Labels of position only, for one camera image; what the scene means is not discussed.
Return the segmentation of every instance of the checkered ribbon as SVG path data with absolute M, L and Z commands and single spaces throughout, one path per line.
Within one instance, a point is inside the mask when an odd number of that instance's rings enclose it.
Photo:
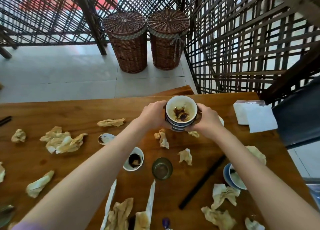
M 146 32 L 146 30 L 147 30 L 147 28 L 148 28 L 148 25 L 147 25 L 147 23 L 144 25 L 144 27 L 142 28 L 142 30 L 140 30 L 140 31 L 138 31 L 137 33 L 134 33 L 134 34 L 130 34 L 130 35 L 112 35 L 112 36 L 114 36 L 115 38 L 118 38 L 118 39 L 120 39 L 120 40 L 126 40 L 126 41 L 128 41 L 128 40 L 133 40 L 133 39 L 135 39 L 135 38 L 138 38 L 140 35 L 142 35 L 143 33 L 145 33 Z
M 185 31 L 183 31 L 180 34 L 161 34 L 159 32 L 156 32 L 155 30 L 153 30 L 152 28 L 150 28 L 149 26 L 149 31 L 151 34 L 153 34 L 156 37 L 159 38 L 165 38 L 165 39 L 172 39 L 172 41 L 170 42 L 170 45 L 173 45 L 175 43 L 174 46 L 174 57 L 173 57 L 173 61 L 176 61 L 176 50 L 177 50 L 177 46 L 179 45 L 179 54 L 182 53 L 183 50 L 183 46 L 185 41 L 181 39 L 182 36 L 186 35 L 188 33 L 188 29 L 186 29 Z

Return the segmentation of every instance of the lattice screen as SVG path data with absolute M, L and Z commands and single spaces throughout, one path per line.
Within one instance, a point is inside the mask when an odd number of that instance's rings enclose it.
M 89 2 L 90 11 L 101 21 L 115 10 L 136 10 L 147 16 L 164 8 L 176 9 L 180 0 Z M 0 30 L 18 46 L 95 43 L 77 0 L 0 0 Z M 8 46 L 1 39 L 0 45 Z
M 186 4 L 193 21 L 186 53 L 201 93 L 261 93 L 320 39 L 320 30 L 282 0 Z

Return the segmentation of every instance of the woven storage basket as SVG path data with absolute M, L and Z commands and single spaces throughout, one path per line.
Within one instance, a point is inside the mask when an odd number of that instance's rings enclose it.
M 178 66 L 190 21 L 179 10 L 166 9 L 147 18 L 153 64 L 162 70 Z
M 103 26 L 122 71 L 138 73 L 147 66 L 147 23 L 136 11 L 118 11 Z

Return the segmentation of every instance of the black chopstick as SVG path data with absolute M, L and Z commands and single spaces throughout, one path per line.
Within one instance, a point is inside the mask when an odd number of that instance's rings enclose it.
M 9 121 L 11 121 L 12 116 L 7 116 L 6 118 L 0 120 L 0 126 L 3 126 L 4 124 L 8 123 Z
M 206 172 L 206 174 L 199 180 L 196 186 L 190 191 L 190 193 L 184 198 L 184 200 L 179 205 L 179 209 L 183 210 L 189 201 L 194 197 L 194 195 L 200 190 L 200 188 L 206 183 L 210 176 L 216 171 L 216 169 L 223 163 L 226 156 L 222 155 L 217 162 L 215 162 L 212 167 Z

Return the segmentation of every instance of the hand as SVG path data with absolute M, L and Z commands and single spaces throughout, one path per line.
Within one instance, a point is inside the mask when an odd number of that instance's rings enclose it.
M 170 124 L 165 121 L 163 115 L 163 107 L 166 105 L 167 101 L 157 101 L 150 103 L 148 106 L 145 106 L 141 112 L 141 115 L 138 117 L 142 123 L 144 123 L 148 129 L 153 129 L 157 127 L 171 128 Z
M 202 118 L 199 123 L 186 127 L 185 131 L 198 131 L 205 137 L 211 138 L 214 131 L 224 129 L 216 111 L 203 104 L 197 105 L 202 111 Z

